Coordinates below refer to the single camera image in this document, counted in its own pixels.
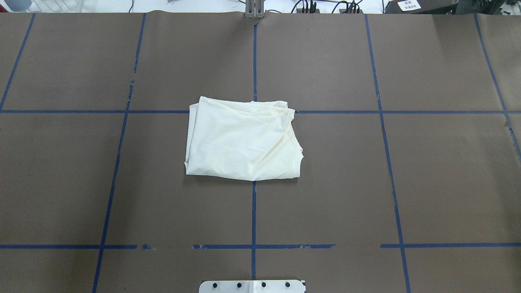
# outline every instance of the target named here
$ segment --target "vertical blue line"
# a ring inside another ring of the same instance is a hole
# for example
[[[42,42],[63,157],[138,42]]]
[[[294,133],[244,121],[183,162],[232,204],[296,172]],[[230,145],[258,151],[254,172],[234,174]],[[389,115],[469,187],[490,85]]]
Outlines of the vertical blue line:
[[[18,51],[18,56],[16,56],[15,64],[13,65],[13,69],[11,70],[11,75],[9,76],[9,80],[7,81],[7,85],[5,86],[4,95],[2,96],[2,101],[0,101],[0,111],[4,107],[5,99],[7,98],[7,93],[9,92],[9,87],[11,87],[11,82],[13,81],[13,77],[15,76],[16,68],[18,67],[18,62],[20,62],[20,57],[22,56],[23,48],[26,46],[27,38],[29,37],[29,33],[31,32],[31,28],[34,23],[35,17],[36,13],[33,13],[31,21],[29,22],[29,26],[27,27],[26,36],[23,37],[22,45],[20,46],[20,51]]]
[[[143,19],[141,21],[141,30],[139,33],[138,47],[136,49],[136,54],[135,54],[134,72],[137,71],[139,51],[141,48],[141,41],[143,40],[143,31],[144,31],[144,27],[145,27],[145,20],[146,20],[146,14],[143,14]],[[118,175],[118,171],[119,171],[119,162],[121,160],[121,147],[123,145],[123,138],[125,136],[125,129],[127,127],[127,120],[128,120],[128,116],[129,116],[129,110],[130,110],[130,102],[132,101],[133,86],[134,86],[134,80],[132,80],[130,82],[129,97],[128,97],[128,101],[127,101],[127,107],[125,108],[125,116],[123,118],[123,126],[121,128],[121,135],[119,137],[118,153],[116,155],[116,165],[114,166],[114,173],[112,175],[112,183],[110,185],[110,195],[108,197],[107,212],[105,214],[105,223],[103,225],[103,233],[102,233],[102,238],[101,238],[102,248],[100,248],[100,252],[98,254],[96,273],[94,274],[94,282],[92,285],[92,293],[96,293],[98,280],[100,278],[101,264],[102,264],[102,260],[103,260],[103,251],[104,251],[103,246],[105,245],[105,241],[107,238],[108,223],[110,220],[110,211],[112,210],[112,202],[114,199],[114,192],[116,190],[116,176]]]
[[[257,102],[257,25],[253,26],[253,100]]]
[[[510,132],[510,137],[512,138],[512,142],[514,143],[514,147],[517,153],[517,159],[521,162],[521,151],[519,150],[519,144],[517,143],[516,135],[514,134],[514,130],[512,129],[512,124],[510,123],[510,118],[508,113],[506,112],[505,103],[503,101],[503,96],[501,95],[501,91],[499,90],[498,81],[495,78],[494,70],[492,69],[492,65],[490,64],[490,59],[488,57],[487,48],[485,48],[485,43],[483,42],[483,36],[481,35],[481,28],[479,27],[478,15],[474,13],[474,21],[476,22],[476,28],[478,30],[479,42],[481,43],[481,48],[483,49],[483,54],[485,55],[485,61],[487,62],[487,66],[490,71],[490,75],[492,76],[492,82],[494,83],[495,91],[498,94],[499,102],[501,103],[501,108],[503,109],[503,115],[505,115],[506,123],[508,124],[508,131]]]
[[[257,181],[252,183],[252,280],[256,277],[255,246],[257,245]]]
[[[365,14],[364,16],[365,16],[365,26],[366,26],[366,30],[367,30],[367,42],[369,44],[369,54],[371,56],[371,65],[373,67],[373,78],[375,80],[376,96],[378,98],[378,112],[380,115],[380,125],[382,128],[383,145],[386,150],[387,169],[389,172],[389,177],[391,178],[392,196],[394,199],[394,216],[396,218],[396,227],[398,229],[398,239],[400,241],[400,252],[402,255],[402,266],[403,266],[403,275],[405,277],[405,288],[407,290],[407,293],[411,293],[411,284],[409,282],[409,272],[407,269],[407,258],[405,257],[405,248],[403,246],[403,235],[402,235],[402,224],[400,222],[400,211],[398,209],[398,199],[396,198],[396,188],[394,186],[394,176],[392,173],[391,156],[389,154],[389,144],[387,142],[386,127],[385,127],[385,122],[383,119],[383,109],[382,109],[382,101],[380,99],[380,89],[378,87],[378,79],[376,76],[376,65],[375,65],[375,57],[373,54],[373,44],[371,43],[371,32],[369,29],[369,19],[367,17],[367,14]]]

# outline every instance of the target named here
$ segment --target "crumpled towel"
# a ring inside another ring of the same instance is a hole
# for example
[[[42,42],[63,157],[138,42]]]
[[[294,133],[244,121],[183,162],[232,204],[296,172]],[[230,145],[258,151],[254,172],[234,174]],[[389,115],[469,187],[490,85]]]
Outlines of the crumpled towel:
[[[300,176],[304,157],[284,101],[229,102],[201,97],[190,106],[187,175],[241,180]]]

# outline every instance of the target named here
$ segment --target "gray clamp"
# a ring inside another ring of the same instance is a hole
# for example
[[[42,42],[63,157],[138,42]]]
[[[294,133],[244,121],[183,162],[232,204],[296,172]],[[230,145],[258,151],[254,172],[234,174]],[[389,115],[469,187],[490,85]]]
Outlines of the gray clamp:
[[[245,0],[246,18],[264,18],[264,0]]]

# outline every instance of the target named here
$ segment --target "white bracket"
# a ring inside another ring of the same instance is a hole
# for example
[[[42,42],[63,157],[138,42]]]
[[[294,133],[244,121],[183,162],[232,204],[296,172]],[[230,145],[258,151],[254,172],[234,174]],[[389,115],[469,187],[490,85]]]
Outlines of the white bracket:
[[[199,293],[306,293],[301,280],[204,281]]]
[[[264,18],[264,0],[245,0],[246,18]]]

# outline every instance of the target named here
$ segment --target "white floor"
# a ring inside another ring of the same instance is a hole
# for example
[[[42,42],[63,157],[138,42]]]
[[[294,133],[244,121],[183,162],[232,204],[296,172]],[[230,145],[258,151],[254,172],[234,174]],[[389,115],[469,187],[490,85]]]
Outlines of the white floor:
[[[75,6],[81,0],[32,0],[33,5],[30,10],[33,12],[76,12]],[[289,13],[297,0],[265,0],[265,9],[275,9],[283,13]],[[0,0],[0,4],[5,5],[5,0]],[[132,5],[132,0],[84,0],[82,12],[105,13],[105,12],[128,12]],[[317,8],[321,13],[331,13],[335,3],[321,2]],[[362,0],[360,7],[364,13],[382,13],[381,0]],[[244,11],[245,6],[237,0],[134,0],[134,7],[131,12],[142,13],[152,10],[163,10],[169,12],[227,12]],[[511,15],[521,15],[516,6],[503,5],[503,11]]]

